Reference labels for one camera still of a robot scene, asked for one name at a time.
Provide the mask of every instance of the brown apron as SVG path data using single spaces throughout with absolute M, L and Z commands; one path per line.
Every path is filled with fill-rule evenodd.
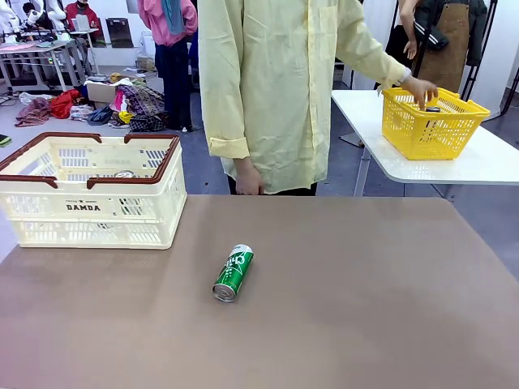
M 448 38 L 448 45 L 440 51 L 427 49 L 419 77 L 457 93 L 469 49 L 469 6 L 445 4 L 436 27 Z

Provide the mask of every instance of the black jacket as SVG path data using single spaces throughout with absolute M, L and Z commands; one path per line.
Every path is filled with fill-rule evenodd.
M 487 6 L 483 0 L 440 0 L 433 21 L 431 36 L 427 46 L 433 50 L 441 50 L 448 44 L 447 37 L 436 27 L 440 21 L 445 4 L 469 4 L 469 52 L 467 65 L 478 66 L 482 59 L 483 33 L 487 21 Z M 422 0 L 414 11 L 414 27 L 418 41 L 423 40 L 429 13 L 435 10 L 436 0 Z

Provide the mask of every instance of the white basket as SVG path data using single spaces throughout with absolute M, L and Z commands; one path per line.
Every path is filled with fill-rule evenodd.
M 167 249 L 187 196 L 181 156 L 176 135 L 44 133 L 0 163 L 0 205 L 22 247 Z

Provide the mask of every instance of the hand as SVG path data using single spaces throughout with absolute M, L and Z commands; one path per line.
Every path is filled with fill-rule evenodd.
M 416 56 L 418 51 L 418 43 L 416 41 L 409 41 L 405 45 L 404 53 L 407 53 L 407 59 L 411 60 Z
M 401 84 L 401 87 L 414 96 L 414 102 L 418 103 L 422 111 L 425 111 L 426 95 L 427 101 L 438 97 L 438 88 L 433 83 L 424 79 L 416 79 L 412 75 Z
M 236 193 L 238 195 L 255 196 L 264 193 L 264 184 L 258 169 L 252 164 L 250 157 L 234 160 L 238 172 L 236 177 Z

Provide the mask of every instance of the person in yellow shirt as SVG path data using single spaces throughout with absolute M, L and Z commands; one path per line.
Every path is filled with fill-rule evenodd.
M 371 37 L 358 0 L 199 3 L 204 126 L 231 193 L 315 195 L 328 170 L 336 56 L 422 108 L 437 96 Z

